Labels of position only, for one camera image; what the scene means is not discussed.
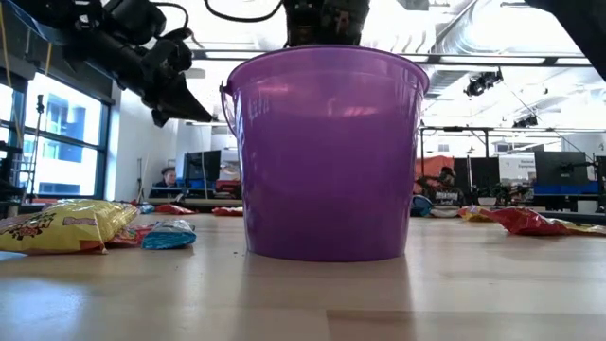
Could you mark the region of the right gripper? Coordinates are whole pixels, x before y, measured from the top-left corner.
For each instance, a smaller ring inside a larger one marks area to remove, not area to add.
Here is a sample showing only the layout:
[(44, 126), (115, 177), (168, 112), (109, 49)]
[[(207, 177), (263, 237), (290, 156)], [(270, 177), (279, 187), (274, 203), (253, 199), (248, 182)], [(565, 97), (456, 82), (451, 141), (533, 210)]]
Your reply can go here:
[(286, 46), (359, 45), (369, 0), (284, 0)]

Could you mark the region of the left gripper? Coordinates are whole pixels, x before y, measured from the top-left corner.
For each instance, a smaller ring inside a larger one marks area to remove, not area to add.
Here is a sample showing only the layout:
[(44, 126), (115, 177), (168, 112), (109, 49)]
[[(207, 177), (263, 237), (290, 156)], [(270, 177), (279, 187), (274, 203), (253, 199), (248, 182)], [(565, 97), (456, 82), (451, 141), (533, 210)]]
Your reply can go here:
[(151, 109), (152, 121), (164, 127), (170, 119), (211, 122), (212, 115), (187, 88), (184, 72), (192, 66), (192, 52), (185, 43), (193, 32), (177, 28), (161, 36), (151, 49), (129, 49), (133, 60), (115, 71), (116, 82), (141, 97)]

